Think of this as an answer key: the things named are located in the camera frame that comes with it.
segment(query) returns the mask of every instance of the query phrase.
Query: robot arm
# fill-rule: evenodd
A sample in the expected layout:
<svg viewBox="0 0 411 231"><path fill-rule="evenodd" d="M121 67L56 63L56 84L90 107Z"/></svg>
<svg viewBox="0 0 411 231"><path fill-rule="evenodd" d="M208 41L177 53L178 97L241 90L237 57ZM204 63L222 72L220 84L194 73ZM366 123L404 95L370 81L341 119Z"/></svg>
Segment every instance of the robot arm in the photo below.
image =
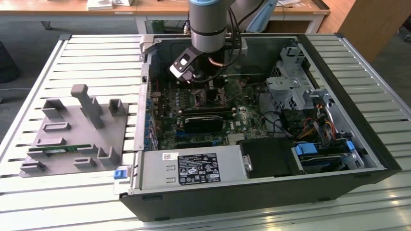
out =
<svg viewBox="0 0 411 231"><path fill-rule="evenodd" d="M228 64L220 64L213 62L209 56L212 53L220 51L225 45L226 19L230 19L232 25L234 24L232 26L232 48L238 46L237 48L241 49L238 30L260 32L264 29L276 1L277 0L189 0L192 46L185 49L169 67L170 72L180 81L189 82L194 79L194 70L190 64L200 56L208 56L210 64L221 67L214 76L222 73L234 60L229 61Z"/></svg>

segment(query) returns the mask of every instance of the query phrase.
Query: warning label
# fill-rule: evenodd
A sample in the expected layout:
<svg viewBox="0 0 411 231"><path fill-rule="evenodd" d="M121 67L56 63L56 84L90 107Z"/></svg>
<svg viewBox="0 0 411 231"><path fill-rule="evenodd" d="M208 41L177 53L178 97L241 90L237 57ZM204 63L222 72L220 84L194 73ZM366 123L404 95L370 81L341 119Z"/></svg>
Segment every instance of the warning label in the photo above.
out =
<svg viewBox="0 0 411 231"><path fill-rule="evenodd" d="M217 155L214 153L178 156L178 183L192 185L220 182Z"/></svg>

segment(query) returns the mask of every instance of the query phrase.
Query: metal work surface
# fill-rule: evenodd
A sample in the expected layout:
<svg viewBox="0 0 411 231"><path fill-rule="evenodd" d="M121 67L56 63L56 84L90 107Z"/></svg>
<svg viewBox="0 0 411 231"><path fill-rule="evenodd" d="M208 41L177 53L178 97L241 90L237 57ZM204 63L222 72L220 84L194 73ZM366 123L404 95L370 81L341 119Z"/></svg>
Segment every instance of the metal work surface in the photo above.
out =
<svg viewBox="0 0 411 231"><path fill-rule="evenodd" d="M113 171L18 177L40 129L45 99L77 105L72 84L98 103L129 103L122 164L133 161L140 90L138 35L72 36L58 41L0 146L1 230L404 230L411 228L411 122L408 108L378 75L333 35L309 35L402 172L334 201L144 223L113 195Z"/></svg>

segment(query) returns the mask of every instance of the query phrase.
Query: blue tab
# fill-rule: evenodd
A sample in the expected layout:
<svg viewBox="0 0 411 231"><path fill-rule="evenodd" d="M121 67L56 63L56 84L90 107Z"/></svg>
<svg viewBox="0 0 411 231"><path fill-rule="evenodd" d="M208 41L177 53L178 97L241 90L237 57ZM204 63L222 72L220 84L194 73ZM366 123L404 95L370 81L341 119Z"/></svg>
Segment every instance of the blue tab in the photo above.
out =
<svg viewBox="0 0 411 231"><path fill-rule="evenodd" d="M300 143L296 147L300 148L301 154L317 153L313 143Z"/></svg>
<svg viewBox="0 0 411 231"><path fill-rule="evenodd" d="M126 178L126 170L116 170L113 178L114 180Z"/></svg>
<svg viewBox="0 0 411 231"><path fill-rule="evenodd" d="M302 150L300 149L298 146L294 147L294 152L296 152L297 155L302 154Z"/></svg>
<svg viewBox="0 0 411 231"><path fill-rule="evenodd" d="M348 147L349 151L354 150L354 146L353 146L352 141L346 141L346 147Z"/></svg>

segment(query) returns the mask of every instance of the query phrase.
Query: gray carpet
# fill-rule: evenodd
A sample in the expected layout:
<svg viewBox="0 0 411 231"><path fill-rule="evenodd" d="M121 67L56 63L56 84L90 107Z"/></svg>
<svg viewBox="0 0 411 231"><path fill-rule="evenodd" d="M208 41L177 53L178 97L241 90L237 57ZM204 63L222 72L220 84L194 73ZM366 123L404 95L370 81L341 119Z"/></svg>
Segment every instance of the gray carpet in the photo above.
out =
<svg viewBox="0 0 411 231"><path fill-rule="evenodd" d="M52 30L44 30L40 22L0 22L0 41L21 70L18 78L0 89L30 88L61 34L134 34L132 21L52 22ZM396 93L411 105L411 43L393 36L386 48L372 63ZM0 141L13 122L26 90L0 91Z"/></svg>

